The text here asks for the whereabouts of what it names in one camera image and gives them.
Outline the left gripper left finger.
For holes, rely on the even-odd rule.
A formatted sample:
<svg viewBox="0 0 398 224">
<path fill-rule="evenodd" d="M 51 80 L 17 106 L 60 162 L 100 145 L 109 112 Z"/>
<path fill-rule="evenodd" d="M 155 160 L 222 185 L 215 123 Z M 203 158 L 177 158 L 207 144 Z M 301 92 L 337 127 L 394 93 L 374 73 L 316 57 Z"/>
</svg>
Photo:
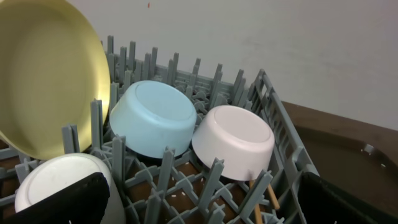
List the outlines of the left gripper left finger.
<svg viewBox="0 0 398 224">
<path fill-rule="evenodd" d="M 100 172 L 6 218 L 8 224 L 100 223 L 110 198 L 106 178 Z"/>
</svg>

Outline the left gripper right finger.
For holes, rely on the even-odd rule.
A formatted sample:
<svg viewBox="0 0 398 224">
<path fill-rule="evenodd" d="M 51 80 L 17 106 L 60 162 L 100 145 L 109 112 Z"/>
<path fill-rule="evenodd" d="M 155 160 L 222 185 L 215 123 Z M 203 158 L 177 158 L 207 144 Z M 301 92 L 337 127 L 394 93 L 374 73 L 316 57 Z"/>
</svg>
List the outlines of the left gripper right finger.
<svg viewBox="0 0 398 224">
<path fill-rule="evenodd" d="M 397 217 L 306 172 L 300 179 L 298 202 L 307 223 L 397 224 Z"/>
</svg>

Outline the white cup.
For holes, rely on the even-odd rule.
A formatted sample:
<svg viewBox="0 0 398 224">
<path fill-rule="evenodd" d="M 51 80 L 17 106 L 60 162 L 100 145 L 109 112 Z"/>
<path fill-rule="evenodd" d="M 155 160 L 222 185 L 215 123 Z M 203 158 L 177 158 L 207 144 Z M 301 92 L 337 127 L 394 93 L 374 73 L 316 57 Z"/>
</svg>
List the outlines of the white cup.
<svg viewBox="0 0 398 224">
<path fill-rule="evenodd" d="M 104 175 L 110 188 L 110 199 L 101 222 L 125 223 L 123 203 L 108 166 L 101 159 L 85 153 L 58 156 L 35 168 L 18 188 L 15 211 L 29 208 L 95 172 Z"/>
</svg>

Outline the wooden chopstick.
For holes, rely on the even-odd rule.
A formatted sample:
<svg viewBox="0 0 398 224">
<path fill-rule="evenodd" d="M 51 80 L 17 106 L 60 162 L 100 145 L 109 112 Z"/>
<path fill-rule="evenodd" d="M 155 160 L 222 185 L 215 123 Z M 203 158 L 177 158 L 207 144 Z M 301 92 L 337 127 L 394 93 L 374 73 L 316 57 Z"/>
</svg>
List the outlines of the wooden chopstick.
<svg viewBox="0 0 398 224">
<path fill-rule="evenodd" d="M 249 181 L 249 187 L 250 187 L 250 189 L 254 187 L 254 181 L 253 180 Z M 263 224 L 262 214 L 261 214 L 261 209 L 259 207 L 259 204 L 256 204 L 254 206 L 254 216 L 255 216 L 256 224 Z"/>
<path fill-rule="evenodd" d="M 270 198 L 270 201 L 271 201 L 274 209 L 278 210 L 280 208 L 280 205 L 279 205 L 278 199 L 277 199 L 277 197 L 276 197 L 276 195 L 274 193 L 274 190 L 273 190 L 271 184 L 269 184 L 267 186 L 267 191 L 269 193 L 269 198 Z"/>
</svg>

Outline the pink white bowl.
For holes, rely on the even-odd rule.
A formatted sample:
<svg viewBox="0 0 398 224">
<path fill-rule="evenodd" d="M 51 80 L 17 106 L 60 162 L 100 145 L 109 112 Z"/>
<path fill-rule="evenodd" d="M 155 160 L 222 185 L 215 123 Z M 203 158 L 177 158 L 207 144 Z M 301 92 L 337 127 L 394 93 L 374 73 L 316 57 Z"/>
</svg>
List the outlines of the pink white bowl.
<svg viewBox="0 0 398 224">
<path fill-rule="evenodd" d="M 231 105 L 212 108 L 192 137 L 197 158 L 207 167 L 223 161 L 223 177 L 250 181 L 266 170 L 275 137 L 271 127 L 253 112 Z"/>
</svg>

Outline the light blue bowl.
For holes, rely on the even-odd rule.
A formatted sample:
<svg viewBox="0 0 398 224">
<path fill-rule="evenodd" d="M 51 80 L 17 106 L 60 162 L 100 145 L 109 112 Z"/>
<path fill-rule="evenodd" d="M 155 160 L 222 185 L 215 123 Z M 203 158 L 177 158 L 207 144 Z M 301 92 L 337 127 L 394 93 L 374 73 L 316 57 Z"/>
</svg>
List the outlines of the light blue bowl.
<svg viewBox="0 0 398 224">
<path fill-rule="evenodd" d="M 132 84 L 109 116 L 115 135 L 143 156 L 161 159 L 166 148 L 183 154 L 192 140 L 197 112 L 181 91 L 162 82 L 146 80 Z"/>
</svg>

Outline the yellow round plate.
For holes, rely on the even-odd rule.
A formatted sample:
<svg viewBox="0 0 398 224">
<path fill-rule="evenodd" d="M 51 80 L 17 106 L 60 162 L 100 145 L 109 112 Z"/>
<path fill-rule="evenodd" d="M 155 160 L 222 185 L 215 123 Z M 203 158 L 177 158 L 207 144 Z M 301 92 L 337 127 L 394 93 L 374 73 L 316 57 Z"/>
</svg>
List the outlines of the yellow round plate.
<svg viewBox="0 0 398 224">
<path fill-rule="evenodd" d="M 1 139 L 30 157 L 64 153 L 62 128 L 74 124 L 91 145 L 91 102 L 107 115 L 110 75 L 100 39 L 67 1 L 1 2 Z"/>
</svg>

